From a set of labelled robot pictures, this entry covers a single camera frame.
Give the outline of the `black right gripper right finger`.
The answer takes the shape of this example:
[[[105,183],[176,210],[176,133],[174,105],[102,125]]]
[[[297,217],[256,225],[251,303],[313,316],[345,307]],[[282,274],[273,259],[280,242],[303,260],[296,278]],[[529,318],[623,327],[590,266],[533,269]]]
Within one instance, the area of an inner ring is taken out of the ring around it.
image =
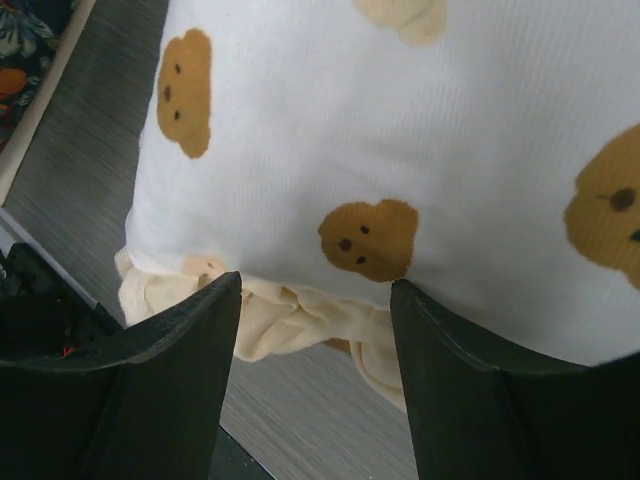
[[[408,281],[391,319],[418,475],[635,479],[639,358],[587,367],[506,340]]]

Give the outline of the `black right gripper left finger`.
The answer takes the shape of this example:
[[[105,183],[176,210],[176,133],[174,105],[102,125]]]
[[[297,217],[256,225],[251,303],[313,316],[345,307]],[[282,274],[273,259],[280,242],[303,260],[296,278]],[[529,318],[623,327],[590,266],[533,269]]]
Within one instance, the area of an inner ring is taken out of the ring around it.
[[[241,306],[227,273],[62,358],[1,364],[5,479],[205,479]]]

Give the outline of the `bear print white cushion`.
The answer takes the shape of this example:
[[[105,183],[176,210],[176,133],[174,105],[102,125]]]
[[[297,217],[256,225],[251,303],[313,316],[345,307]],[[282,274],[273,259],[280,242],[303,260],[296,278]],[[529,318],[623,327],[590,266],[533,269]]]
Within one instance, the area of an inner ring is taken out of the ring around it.
[[[242,276],[237,358],[334,342],[403,407],[405,279],[579,364],[639,347],[635,1],[172,1],[119,299]]]

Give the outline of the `beige canvas tote bag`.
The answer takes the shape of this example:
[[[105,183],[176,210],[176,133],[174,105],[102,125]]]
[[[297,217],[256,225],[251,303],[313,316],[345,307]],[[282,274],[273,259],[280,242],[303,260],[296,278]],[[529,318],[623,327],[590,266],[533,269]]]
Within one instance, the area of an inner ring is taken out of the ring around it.
[[[93,1],[1,3],[1,200],[95,6]]]

